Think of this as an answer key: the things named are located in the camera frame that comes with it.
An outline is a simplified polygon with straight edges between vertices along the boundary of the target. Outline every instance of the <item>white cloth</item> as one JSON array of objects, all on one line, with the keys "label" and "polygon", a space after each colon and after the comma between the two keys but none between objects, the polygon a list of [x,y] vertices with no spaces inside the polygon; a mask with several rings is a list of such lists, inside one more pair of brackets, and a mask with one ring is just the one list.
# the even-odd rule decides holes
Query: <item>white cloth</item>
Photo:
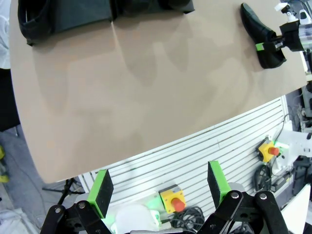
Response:
[{"label": "white cloth", "polygon": [[0,68],[2,69],[11,68],[9,52],[10,5],[11,0],[0,0]]}]

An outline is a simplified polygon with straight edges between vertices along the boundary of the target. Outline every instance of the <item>red button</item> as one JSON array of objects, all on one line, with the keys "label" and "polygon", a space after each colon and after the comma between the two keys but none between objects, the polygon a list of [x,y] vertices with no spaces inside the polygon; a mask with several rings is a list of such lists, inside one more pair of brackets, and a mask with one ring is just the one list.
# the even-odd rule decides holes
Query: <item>red button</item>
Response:
[{"label": "red button", "polygon": [[279,154],[279,149],[278,149],[278,148],[271,147],[271,148],[269,148],[269,154],[270,154],[270,155],[278,156],[278,154]]},{"label": "red button", "polygon": [[177,212],[181,212],[185,208],[185,204],[179,198],[172,199],[171,205],[174,207],[175,211]]}]

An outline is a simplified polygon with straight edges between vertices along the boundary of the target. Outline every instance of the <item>black shoe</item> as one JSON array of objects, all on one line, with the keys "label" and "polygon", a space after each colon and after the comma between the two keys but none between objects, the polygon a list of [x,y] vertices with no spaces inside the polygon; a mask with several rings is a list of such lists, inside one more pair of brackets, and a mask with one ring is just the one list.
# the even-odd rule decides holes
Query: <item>black shoe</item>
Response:
[{"label": "black shoe", "polygon": [[[268,42],[271,41],[271,39],[276,38],[276,32],[265,26],[248,4],[241,4],[240,16],[247,33],[253,39],[255,44]],[[276,52],[265,50],[257,51],[257,55],[261,67],[264,69],[279,67],[286,61],[281,50]]]}]

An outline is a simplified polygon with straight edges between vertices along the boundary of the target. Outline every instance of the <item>green gripper pad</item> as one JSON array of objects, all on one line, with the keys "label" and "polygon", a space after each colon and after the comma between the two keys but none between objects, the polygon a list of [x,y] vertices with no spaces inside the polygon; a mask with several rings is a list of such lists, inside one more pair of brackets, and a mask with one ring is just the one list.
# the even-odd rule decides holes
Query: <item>green gripper pad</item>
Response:
[{"label": "green gripper pad", "polygon": [[231,190],[218,161],[208,162],[208,185],[217,208],[225,195]]},{"label": "green gripper pad", "polygon": [[87,199],[98,212],[100,218],[105,218],[106,216],[113,190],[114,186],[108,170],[100,170]]}]

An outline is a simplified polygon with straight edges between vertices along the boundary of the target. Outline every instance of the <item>black tripod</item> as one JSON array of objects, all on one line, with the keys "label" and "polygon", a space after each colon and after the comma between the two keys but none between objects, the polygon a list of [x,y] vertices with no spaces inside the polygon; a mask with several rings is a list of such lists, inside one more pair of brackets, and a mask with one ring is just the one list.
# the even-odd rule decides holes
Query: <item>black tripod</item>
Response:
[{"label": "black tripod", "polygon": [[52,191],[52,192],[58,192],[58,193],[62,193],[62,196],[60,197],[59,201],[58,201],[58,205],[63,204],[64,199],[71,194],[84,194],[83,192],[76,192],[76,191],[71,191],[70,187],[73,184],[77,184],[78,181],[76,181],[74,178],[71,179],[67,179],[65,181],[65,185],[64,185],[64,189],[63,190],[58,190],[58,189],[48,189],[48,188],[42,188],[42,190],[46,190],[46,191]]}]

